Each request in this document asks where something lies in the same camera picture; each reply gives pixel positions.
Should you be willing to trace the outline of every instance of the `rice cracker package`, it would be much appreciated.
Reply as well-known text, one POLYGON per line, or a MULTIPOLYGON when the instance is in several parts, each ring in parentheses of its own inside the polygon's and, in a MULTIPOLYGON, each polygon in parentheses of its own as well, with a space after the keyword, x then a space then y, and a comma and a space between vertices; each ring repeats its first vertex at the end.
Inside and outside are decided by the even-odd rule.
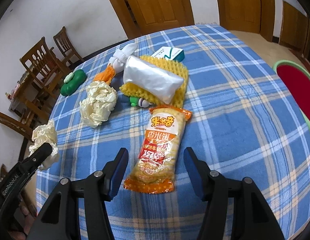
POLYGON ((124 188, 153 194, 170 192, 174 190, 179 144, 191 112, 166 105, 150 112, 138 163, 124 181, 124 188))

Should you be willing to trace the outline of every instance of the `tile floor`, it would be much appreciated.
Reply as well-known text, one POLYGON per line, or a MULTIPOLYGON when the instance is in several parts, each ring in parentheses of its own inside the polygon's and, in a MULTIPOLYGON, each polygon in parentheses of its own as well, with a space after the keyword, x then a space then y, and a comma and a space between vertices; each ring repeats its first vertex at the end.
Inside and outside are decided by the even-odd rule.
MULTIPOLYGON (((268 42, 260 34, 241 31, 231 31, 231 33, 251 47, 270 67, 281 59, 292 60, 303 66, 302 62, 294 56, 288 48, 273 42, 268 42)), ((29 155, 29 145, 30 143, 28 143, 25 157, 28 157, 29 155)), ((33 175, 25 189, 33 204, 36 206, 36 175, 33 175)))

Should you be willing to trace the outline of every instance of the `green plastic rim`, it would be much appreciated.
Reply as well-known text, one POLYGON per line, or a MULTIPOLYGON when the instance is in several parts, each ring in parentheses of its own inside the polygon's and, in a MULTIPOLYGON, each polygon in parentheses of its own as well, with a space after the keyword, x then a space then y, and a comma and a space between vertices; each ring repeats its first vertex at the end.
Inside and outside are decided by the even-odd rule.
MULTIPOLYGON (((310 80, 310 73, 305 68, 300 66, 299 64, 297 64, 293 61, 290 61, 290 60, 279 60, 278 62, 276 62, 273 66, 273 70, 276 72, 276 74, 277 74, 277 67, 280 65, 289 65, 289 66, 295 67, 298 70, 302 71, 304 73, 304 75, 306 75, 308 77, 308 79, 310 80)), ((302 112, 304 120, 305 120, 306 124, 308 125, 308 129, 310 131, 310 120, 307 118, 307 116, 303 113, 303 111, 301 109, 300 109, 300 111, 302 112)))

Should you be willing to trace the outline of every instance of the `yellow knitted cloth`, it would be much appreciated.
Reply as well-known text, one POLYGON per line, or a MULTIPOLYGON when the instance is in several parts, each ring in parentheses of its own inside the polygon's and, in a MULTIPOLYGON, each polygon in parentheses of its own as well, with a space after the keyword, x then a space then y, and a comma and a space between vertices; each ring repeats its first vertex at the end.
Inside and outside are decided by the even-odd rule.
MULTIPOLYGON (((184 78, 184 83, 176 90, 175 95, 172 99, 171 104, 175 107, 182 108, 185 98, 185 91, 186 86, 188 83, 188 69, 180 62, 172 61, 172 60, 165 60, 162 58, 155 58, 151 56, 141 56, 142 60, 148 61, 151 64, 156 65, 161 69, 168 70, 173 72, 176 75, 184 78)), ((144 90, 143 88, 138 87, 135 84, 127 83, 122 85, 119 88, 122 93, 128 97, 140 97, 146 99, 150 103, 154 103, 156 105, 161 105, 162 102, 153 94, 149 93, 148 91, 144 90)))

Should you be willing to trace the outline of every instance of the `table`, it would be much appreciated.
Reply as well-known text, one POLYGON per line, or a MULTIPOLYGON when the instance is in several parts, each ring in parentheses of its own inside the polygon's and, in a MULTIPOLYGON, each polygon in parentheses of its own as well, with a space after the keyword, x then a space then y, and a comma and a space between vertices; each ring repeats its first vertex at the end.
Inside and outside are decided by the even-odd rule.
MULTIPOLYGON (((60 161, 38 172, 37 204, 42 207, 63 177, 86 178, 113 160, 120 147, 129 151, 124 178, 137 162, 150 114, 117 102, 107 122, 93 129, 80 121, 85 87, 106 68, 116 49, 138 44, 147 49, 175 46, 185 51, 189 69, 184 108, 193 111, 186 124, 176 164, 176 191, 148 195, 120 188, 106 203, 115 239, 195 239, 206 203, 194 194, 183 163, 185 147, 225 177, 251 177, 289 239, 310 218, 310 134, 286 86, 252 49, 218 25, 161 31, 128 41, 81 64, 88 78, 75 94, 60 96, 51 118, 58 133, 60 161)), ((118 91, 121 78, 112 86, 118 91)), ((82 239, 87 239, 83 201, 82 239)), ((231 231, 231 202, 226 235, 231 231)))

